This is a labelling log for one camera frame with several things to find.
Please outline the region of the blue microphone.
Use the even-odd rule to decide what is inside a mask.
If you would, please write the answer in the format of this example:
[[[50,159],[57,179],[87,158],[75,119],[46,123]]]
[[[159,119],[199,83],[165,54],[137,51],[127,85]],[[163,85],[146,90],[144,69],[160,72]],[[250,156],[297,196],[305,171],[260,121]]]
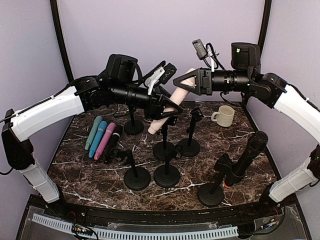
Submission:
[[[97,148],[102,140],[102,137],[107,129],[107,125],[108,125],[108,123],[104,120],[98,125],[97,132],[94,136],[93,142],[92,142],[91,147],[89,149],[88,157],[90,159],[94,157],[94,155],[97,151]]]

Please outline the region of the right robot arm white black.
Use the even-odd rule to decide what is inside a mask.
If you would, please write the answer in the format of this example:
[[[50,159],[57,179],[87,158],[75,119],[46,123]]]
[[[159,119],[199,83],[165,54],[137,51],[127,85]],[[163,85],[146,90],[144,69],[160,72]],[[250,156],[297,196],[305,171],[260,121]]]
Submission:
[[[320,110],[292,84],[274,73],[261,74],[260,46],[247,42],[231,44],[232,70],[211,71],[198,68],[176,79],[173,84],[198,96],[213,92],[241,92],[254,97],[271,109],[286,115],[317,142],[320,140]],[[320,148],[296,169],[274,182],[267,196],[255,205],[255,213],[266,217],[279,203],[320,178]]]

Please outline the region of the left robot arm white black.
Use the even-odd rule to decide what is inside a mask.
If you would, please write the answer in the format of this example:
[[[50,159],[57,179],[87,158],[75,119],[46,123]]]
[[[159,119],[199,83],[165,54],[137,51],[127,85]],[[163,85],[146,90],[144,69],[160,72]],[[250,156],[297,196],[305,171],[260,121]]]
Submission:
[[[100,74],[75,79],[58,93],[22,110],[8,110],[1,132],[8,164],[51,204],[58,217],[67,218],[71,208],[38,163],[30,137],[63,119],[110,104],[143,109],[144,116],[153,120],[179,114],[182,108],[163,89],[176,71],[173,64],[162,61],[143,75],[136,58],[112,54]]]

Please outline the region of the black mic stand cream mic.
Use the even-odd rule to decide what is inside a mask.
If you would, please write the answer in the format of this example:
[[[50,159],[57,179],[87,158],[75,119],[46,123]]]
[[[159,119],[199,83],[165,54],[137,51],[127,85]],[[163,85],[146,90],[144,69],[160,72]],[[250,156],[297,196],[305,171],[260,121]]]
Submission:
[[[161,161],[165,160],[165,153],[171,152],[174,149],[174,144],[167,141],[168,126],[175,126],[178,116],[171,116],[161,127],[162,141],[158,142],[153,147],[153,156]]]

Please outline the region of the mint green microphone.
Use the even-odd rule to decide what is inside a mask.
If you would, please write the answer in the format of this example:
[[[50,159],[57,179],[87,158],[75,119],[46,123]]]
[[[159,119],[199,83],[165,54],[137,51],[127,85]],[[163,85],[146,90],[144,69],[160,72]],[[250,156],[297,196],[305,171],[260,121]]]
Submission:
[[[92,145],[92,143],[94,141],[95,135],[96,135],[96,133],[98,131],[99,124],[102,122],[102,120],[103,120],[103,117],[100,116],[100,115],[95,118],[95,120],[93,122],[93,126],[92,126],[92,128],[90,130],[90,133],[89,133],[88,138],[87,138],[86,143],[85,143],[84,149],[86,151],[90,149],[90,147],[91,147],[91,145]]]

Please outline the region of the black mic stand blue mic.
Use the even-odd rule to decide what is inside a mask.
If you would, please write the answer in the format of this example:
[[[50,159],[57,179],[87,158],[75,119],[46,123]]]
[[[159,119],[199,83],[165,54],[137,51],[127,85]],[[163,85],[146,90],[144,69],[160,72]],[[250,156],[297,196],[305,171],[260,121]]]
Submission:
[[[134,136],[143,132],[144,125],[140,120],[135,120],[134,112],[135,109],[133,106],[128,106],[130,121],[127,121],[123,127],[124,132],[128,135]]]

